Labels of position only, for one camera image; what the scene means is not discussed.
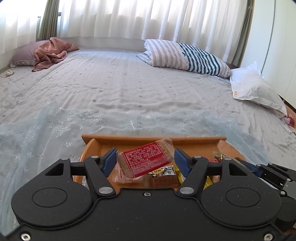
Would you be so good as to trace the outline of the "pink crumpled blanket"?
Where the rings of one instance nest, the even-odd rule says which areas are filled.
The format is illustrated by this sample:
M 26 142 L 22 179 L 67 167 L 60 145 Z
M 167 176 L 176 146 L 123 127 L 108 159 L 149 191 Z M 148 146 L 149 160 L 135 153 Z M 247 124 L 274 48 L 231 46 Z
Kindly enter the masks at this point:
M 67 57 L 68 52 L 77 50 L 79 48 L 74 43 L 57 37 L 51 37 L 39 45 L 33 52 L 36 61 L 32 71 L 37 72 L 48 69 L 53 64 L 62 62 Z

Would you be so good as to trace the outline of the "right green drape curtain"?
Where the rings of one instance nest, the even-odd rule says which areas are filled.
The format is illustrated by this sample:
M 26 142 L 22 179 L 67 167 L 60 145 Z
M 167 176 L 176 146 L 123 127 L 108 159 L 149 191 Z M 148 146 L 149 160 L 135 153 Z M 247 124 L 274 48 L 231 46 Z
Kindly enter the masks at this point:
M 254 0 L 247 1 L 247 8 L 244 16 L 244 21 L 242 25 L 239 42 L 231 63 L 236 67 L 240 67 L 243 60 L 244 53 L 245 53 L 245 49 L 247 46 L 247 41 L 248 41 L 251 24 L 252 24 L 252 18 L 253 18 L 254 2 L 255 2 Z

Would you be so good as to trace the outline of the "striped pillow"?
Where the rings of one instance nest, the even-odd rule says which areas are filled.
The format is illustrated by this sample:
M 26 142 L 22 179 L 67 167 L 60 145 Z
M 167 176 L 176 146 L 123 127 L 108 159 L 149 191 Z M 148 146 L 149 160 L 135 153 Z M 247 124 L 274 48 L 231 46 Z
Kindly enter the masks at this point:
M 220 58 L 197 47 L 168 40 L 146 39 L 137 57 L 153 67 L 166 67 L 228 78 L 231 69 Z

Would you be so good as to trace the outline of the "small trinket on bed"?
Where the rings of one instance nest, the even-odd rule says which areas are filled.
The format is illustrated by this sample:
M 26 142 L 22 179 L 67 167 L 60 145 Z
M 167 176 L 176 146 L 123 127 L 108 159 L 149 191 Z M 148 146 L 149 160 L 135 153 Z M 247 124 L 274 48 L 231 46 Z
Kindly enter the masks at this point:
M 3 75 L 2 77 L 3 78 L 7 78 L 7 77 L 10 77 L 12 75 L 14 75 L 15 71 L 14 70 L 7 70 Z

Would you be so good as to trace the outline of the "white pillow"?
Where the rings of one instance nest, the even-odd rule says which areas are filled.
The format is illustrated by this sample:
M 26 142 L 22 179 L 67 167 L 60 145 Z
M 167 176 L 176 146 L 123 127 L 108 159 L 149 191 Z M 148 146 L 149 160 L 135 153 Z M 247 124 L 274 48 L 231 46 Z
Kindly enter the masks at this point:
M 284 102 L 264 80 L 256 61 L 247 68 L 232 69 L 230 84 L 234 99 L 251 101 L 287 115 Z

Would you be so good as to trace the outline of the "light blue snowflake tulle cloth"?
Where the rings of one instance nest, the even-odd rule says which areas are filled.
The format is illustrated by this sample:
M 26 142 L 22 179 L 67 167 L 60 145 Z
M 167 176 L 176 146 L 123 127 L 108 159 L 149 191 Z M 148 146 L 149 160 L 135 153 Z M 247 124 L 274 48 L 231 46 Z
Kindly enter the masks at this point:
M 266 164 L 263 144 L 244 132 L 234 118 L 214 111 L 150 111 L 139 114 L 102 110 L 64 110 L 50 103 L 37 114 L 1 125 L 1 233 L 17 225 L 11 208 L 13 194 L 60 158 L 76 162 L 84 148 L 84 133 L 136 137 L 225 136 L 248 161 Z

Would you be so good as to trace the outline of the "red white object at edge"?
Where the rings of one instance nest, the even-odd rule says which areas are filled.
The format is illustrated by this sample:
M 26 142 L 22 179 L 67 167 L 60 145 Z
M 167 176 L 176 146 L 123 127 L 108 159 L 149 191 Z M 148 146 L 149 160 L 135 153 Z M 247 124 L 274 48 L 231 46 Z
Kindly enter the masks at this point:
M 283 119 L 287 125 L 295 126 L 295 121 L 294 121 L 293 116 L 291 114 L 286 115 Z

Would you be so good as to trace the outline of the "red Biscoff biscuit pack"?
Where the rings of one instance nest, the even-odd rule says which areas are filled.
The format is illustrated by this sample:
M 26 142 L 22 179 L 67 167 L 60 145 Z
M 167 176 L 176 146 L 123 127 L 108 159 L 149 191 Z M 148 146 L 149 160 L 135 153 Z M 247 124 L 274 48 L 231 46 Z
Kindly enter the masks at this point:
M 146 181 L 147 174 L 137 178 L 128 178 L 124 175 L 119 164 L 117 163 L 111 172 L 110 178 L 113 182 L 119 184 L 143 184 Z

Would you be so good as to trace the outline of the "grey bed sheet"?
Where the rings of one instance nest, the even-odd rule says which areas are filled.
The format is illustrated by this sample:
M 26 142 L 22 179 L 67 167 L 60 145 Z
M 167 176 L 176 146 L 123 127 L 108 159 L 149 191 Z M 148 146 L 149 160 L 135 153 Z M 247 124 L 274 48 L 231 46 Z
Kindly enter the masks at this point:
M 82 49 L 48 69 L 15 68 L 1 78 L 1 122 L 21 120 L 53 102 L 105 113 L 206 114 L 231 120 L 262 143 L 272 162 L 295 168 L 295 134 L 271 109 L 232 97 L 227 79 L 155 68 L 134 52 Z

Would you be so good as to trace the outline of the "red label biscuit pack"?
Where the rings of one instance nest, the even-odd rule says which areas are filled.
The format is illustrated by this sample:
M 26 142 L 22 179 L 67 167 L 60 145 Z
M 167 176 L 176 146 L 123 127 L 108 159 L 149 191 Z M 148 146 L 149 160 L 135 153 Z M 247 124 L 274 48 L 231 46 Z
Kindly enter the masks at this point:
M 174 146 L 169 138 L 148 143 L 117 154 L 117 162 L 128 178 L 137 178 L 174 161 Z

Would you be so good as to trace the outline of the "olive gold snack wrapper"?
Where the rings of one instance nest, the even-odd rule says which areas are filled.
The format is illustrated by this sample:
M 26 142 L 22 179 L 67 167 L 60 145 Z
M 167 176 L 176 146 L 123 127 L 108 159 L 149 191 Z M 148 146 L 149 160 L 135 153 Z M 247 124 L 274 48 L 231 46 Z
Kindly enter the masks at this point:
M 222 154 L 221 152 L 212 152 L 213 157 L 210 159 L 210 162 L 215 162 L 215 163 L 222 163 L 224 159 L 231 159 L 229 156 Z

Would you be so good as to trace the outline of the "white sheer curtain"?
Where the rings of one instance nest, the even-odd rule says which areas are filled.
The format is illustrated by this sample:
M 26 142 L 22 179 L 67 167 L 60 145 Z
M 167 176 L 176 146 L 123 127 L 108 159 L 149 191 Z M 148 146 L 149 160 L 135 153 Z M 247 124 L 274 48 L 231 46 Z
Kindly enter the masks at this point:
M 47 1 L 1 1 L 1 53 L 37 40 Z M 57 37 L 161 39 L 231 61 L 247 1 L 60 1 Z

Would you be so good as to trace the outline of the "purple pillow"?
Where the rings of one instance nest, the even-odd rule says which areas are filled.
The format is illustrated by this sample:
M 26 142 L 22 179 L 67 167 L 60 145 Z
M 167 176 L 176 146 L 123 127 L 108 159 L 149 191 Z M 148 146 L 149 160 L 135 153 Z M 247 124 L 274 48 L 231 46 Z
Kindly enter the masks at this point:
M 48 42 L 48 40 L 30 43 L 17 50 L 10 63 L 8 64 L 8 67 L 14 68 L 17 66 L 34 66 L 34 64 L 36 63 L 34 51 L 45 42 Z

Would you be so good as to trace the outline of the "green drape curtain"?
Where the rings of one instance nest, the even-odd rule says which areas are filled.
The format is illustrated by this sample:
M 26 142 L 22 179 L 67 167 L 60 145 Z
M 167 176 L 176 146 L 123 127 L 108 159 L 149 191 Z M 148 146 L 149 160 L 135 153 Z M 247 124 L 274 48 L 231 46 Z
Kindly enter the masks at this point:
M 59 0 L 48 0 L 41 19 L 37 40 L 48 40 L 57 36 Z
M 253 18 L 254 2 L 255 2 L 254 0 L 247 1 L 247 8 L 244 16 L 244 21 L 242 25 L 239 42 L 231 63 L 236 67 L 240 67 L 243 60 L 244 53 L 245 53 L 245 49 L 247 46 L 247 41 L 248 41 L 251 24 L 252 24 L 252 18 Z

